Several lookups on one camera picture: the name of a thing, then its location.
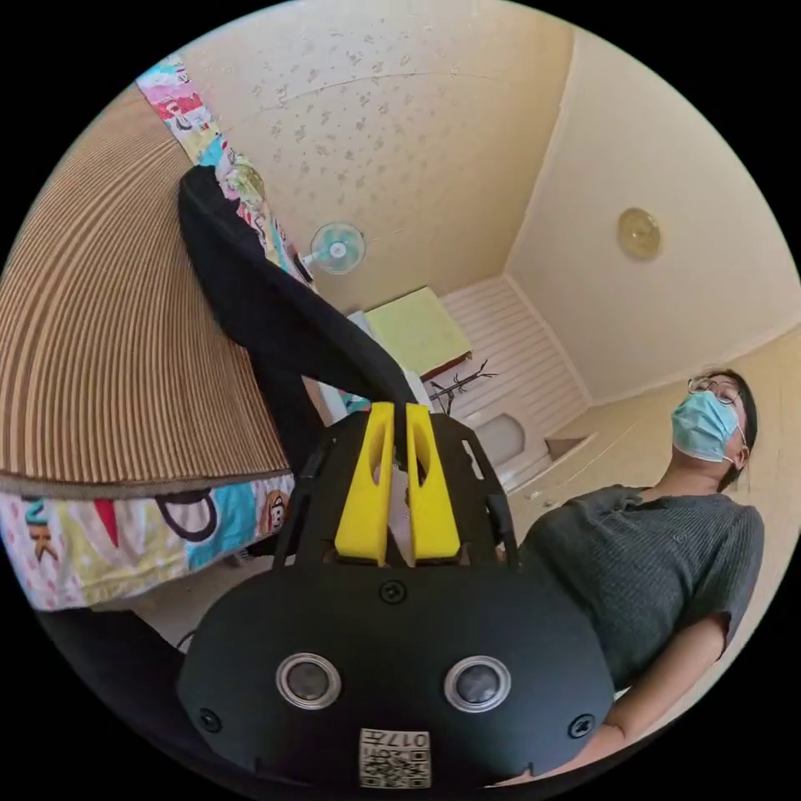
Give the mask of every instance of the speckled wallpaper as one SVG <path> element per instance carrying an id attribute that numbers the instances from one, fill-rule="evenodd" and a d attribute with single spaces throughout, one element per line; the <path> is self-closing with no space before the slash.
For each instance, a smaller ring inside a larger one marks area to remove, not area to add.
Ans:
<path id="1" fill-rule="evenodd" d="M 572 51 L 566 23 L 504 0 L 305 0 L 181 51 L 301 253 L 323 224 L 367 240 L 339 309 L 498 275 L 542 164 Z"/>

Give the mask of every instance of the person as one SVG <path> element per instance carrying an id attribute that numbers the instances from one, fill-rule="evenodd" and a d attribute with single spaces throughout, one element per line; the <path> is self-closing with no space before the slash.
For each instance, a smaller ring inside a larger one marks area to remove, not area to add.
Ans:
<path id="1" fill-rule="evenodd" d="M 627 689 L 581 753 L 546 775 L 639 739 L 731 642 L 757 580 L 764 527 L 753 506 L 723 491 L 756 438 L 745 379 L 733 370 L 701 375 L 673 412 L 672 458 L 654 486 L 575 497 L 526 534 L 523 554 L 542 559 L 586 612 L 615 689 Z"/>

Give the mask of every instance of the gray t-shirt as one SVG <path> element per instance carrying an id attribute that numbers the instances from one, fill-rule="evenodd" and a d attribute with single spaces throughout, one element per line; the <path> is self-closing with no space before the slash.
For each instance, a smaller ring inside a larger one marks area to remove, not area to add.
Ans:
<path id="1" fill-rule="evenodd" d="M 616 689 L 642 674 L 680 628 L 742 620 L 762 563 L 764 525 L 725 495 L 664 497 L 611 486 L 573 498 L 529 530 L 537 554 L 592 621 Z"/>

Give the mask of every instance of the yellow-green cloth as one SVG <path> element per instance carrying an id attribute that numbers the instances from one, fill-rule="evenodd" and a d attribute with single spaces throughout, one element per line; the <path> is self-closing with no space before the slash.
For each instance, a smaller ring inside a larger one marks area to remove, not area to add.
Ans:
<path id="1" fill-rule="evenodd" d="M 433 375 L 471 351 L 470 341 L 427 286 L 365 317 L 381 346 L 417 375 Z"/>

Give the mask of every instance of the black hair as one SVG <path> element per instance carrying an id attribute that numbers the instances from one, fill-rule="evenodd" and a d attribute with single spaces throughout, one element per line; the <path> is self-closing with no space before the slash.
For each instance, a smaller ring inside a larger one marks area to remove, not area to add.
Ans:
<path id="1" fill-rule="evenodd" d="M 751 387 L 748 386 L 746 380 L 734 370 L 715 370 L 709 375 L 725 375 L 737 385 L 737 392 L 740 395 L 740 400 L 743 402 L 743 409 L 745 410 L 745 444 L 748 446 L 748 459 L 751 459 L 751 451 L 753 443 L 757 441 L 757 402 L 753 399 L 753 392 Z M 718 492 L 723 492 L 727 486 L 733 484 L 740 477 L 740 470 L 734 465 L 728 468 L 726 475 L 721 479 L 718 484 Z"/>

